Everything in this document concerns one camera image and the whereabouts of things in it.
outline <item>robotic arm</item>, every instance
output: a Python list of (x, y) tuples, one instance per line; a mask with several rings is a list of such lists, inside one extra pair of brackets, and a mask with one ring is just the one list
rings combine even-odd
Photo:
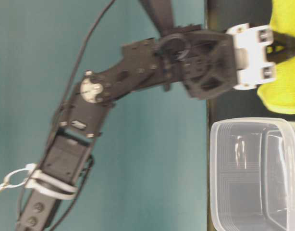
[(229, 34), (202, 30), (200, 25), (174, 27), (170, 0), (140, 2), (160, 39), (123, 46), (118, 64), (100, 73), (86, 71), (75, 85), (55, 117), (42, 160), (25, 184), (32, 192), (16, 231), (42, 231), (51, 225), (63, 200), (76, 201), (81, 187), (75, 185), (83, 172), (88, 175), (94, 144), (120, 98), (158, 85), (168, 91), (171, 83), (182, 82), (190, 97), (210, 99), (236, 86), (248, 89), (274, 80), (274, 63), (266, 61), (264, 50), (273, 42), (268, 26), (241, 25)]

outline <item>black metal bar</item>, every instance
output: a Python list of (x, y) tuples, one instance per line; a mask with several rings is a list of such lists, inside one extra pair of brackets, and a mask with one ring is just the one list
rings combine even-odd
[(174, 28), (171, 0), (139, 1), (162, 36)]

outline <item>white servo bracket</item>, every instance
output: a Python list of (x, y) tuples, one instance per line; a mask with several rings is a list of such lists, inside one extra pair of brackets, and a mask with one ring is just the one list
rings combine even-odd
[(249, 24), (233, 26), (227, 30), (233, 35), (238, 85), (237, 90), (249, 90), (257, 84), (276, 79), (275, 63), (266, 59), (266, 47), (273, 43), (269, 25), (250, 28)]

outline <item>wire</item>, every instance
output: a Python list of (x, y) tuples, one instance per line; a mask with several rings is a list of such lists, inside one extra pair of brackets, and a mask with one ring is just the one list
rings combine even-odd
[(84, 42), (80, 48), (80, 51), (79, 51), (79, 54), (77, 56), (77, 60), (74, 64), (74, 67), (73, 67), (73, 70), (72, 70), (72, 73), (70, 75), (70, 78), (67, 82), (67, 85), (66, 85), (66, 88), (65, 88), (65, 92), (63, 94), (63, 97), (62, 97), (62, 100), (58, 106), (58, 108), (56, 109), (55, 113), (54, 113), (54, 116), (53, 116), (53, 120), (52, 120), (52, 127), (51, 127), (51, 131), (49, 132), (49, 135), (47, 137), (47, 143), (46, 143), (46, 148), (45, 148), (45, 151), (44, 151), (44, 154), (41, 158), (41, 160), (39, 161), (38, 165), (36, 166), (36, 168), (32, 171), (32, 173), (29, 175), (29, 177), (27, 178), (26, 180), (26, 183), (24, 184), (24, 186), (22, 187), (21, 189), (21, 192), (18, 196), (18, 199), (17, 199), (17, 210), (16, 210), (16, 216), (17, 216), (17, 221), (20, 220), (20, 216), (21, 216), (21, 213), (22, 213), (22, 201), (23, 201), (23, 197), (24, 197), (24, 193), (25, 193), (25, 186), (27, 185), (28, 181), (31, 179), (31, 176), (34, 174), (34, 172), (39, 169), (39, 167), (41, 166), (41, 164), (44, 162), (45, 158), (46, 158), (46, 154), (48, 153), (48, 150), (52, 144), (52, 142), (54, 141), (54, 138), (55, 138), (55, 134), (56, 134), (56, 131), (57, 131), (57, 127), (58, 127), (58, 122), (57, 122), (57, 119), (58, 119), (58, 116), (60, 114), (60, 112), (63, 110), (63, 106), (64, 106), (64, 103), (65, 103), (65, 100), (69, 94), (69, 91), (71, 89), (71, 86), (73, 84), (73, 81), (74, 81), (74, 78), (75, 78), (75, 75), (78, 71), (78, 68), (79, 68), (79, 65), (82, 61), (82, 58), (83, 58), (83, 55), (85, 53), (85, 50), (86, 50), (86, 47), (87, 47), (87, 44), (90, 40), (90, 37), (91, 35), (93, 34), (95, 28), (98, 26), (98, 24), (100, 23), (101, 19), (103, 18), (103, 16), (105, 15), (105, 13), (107, 12), (107, 10), (114, 4), (116, 0), (111, 0), (109, 2), (109, 4), (101, 11), (101, 13), (99, 14), (99, 16), (97, 17), (96, 21), (94, 22), (94, 24), (91, 26), (91, 28), (89, 29), (89, 32), (88, 34), (86, 35), (85, 39), (84, 39)]
[(61, 216), (61, 218), (52, 226), (52, 228), (49, 230), (49, 231), (54, 231), (62, 222), (63, 220), (69, 215), (70, 211), (72, 210), (72, 208), (74, 207), (74, 205), (76, 204), (77, 202), (77, 199), (79, 198), (80, 196), (80, 193), (82, 191), (82, 189), (84, 188), (84, 185), (87, 181), (87, 178), (89, 176), (89, 173), (94, 165), (94, 158), (93, 156), (90, 156), (89, 157), (89, 165), (86, 169), (86, 173), (85, 175), (83, 176), (83, 179), (81, 181), (81, 184), (79, 186), (79, 189), (78, 189), (78, 193), (77, 195), (75, 196), (75, 198), (72, 200), (71, 204), (69, 205), (69, 207), (65, 210), (64, 214)]
[(66, 100), (66, 98), (67, 98), (67, 96), (69, 94), (69, 91), (70, 91), (71, 87), (72, 87), (72, 84), (73, 84), (75, 75), (76, 75), (76, 73), (78, 71), (79, 65), (80, 65), (80, 63), (82, 61), (82, 57), (84, 56), (84, 53), (85, 53), (85, 50), (86, 50), (86, 46), (87, 46), (87, 44), (88, 44), (88, 42), (90, 40), (91, 35), (93, 34), (95, 28), (100, 23), (102, 17), (105, 15), (105, 13), (107, 12), (107, 10), (114, 4), (115, 1), (116, 0), (111, 0), (111, 2), (102, 10), (102, 12), (100, 13), (100, 15), (96, 19), (95, 23), (89, 29), (89, 32), (88, 32), (87, 36), (85, 37), (84, 42), (82, 44), (82, 47), (80, 48), (79, 54), (77, 56), (77, 60), (75, 62), (75, 65), (73, 67), (71, 76), (70, 76), (70, 78), (68, 80), (68, 83), (66, 85), (66, 89), (65, 89), (65, 92), (63, 94), (62, 100), (61, 100), (58, 108), (56, 109), (56, 112), (54, 114), (53, 120), (57, 119), (59, 113), (63, 110), (63, 105), (64, 105), (65, 100)]

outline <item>yellow cloth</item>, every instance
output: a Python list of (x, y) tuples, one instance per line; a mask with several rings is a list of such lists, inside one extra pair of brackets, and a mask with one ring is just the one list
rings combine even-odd
[[(272, 3), (272, 29), (295, 37), (295, 0)], [(270, 111), (295, 114), (295, 57), (277, 65), (277, 80), (261, 85), (258, 95)]]

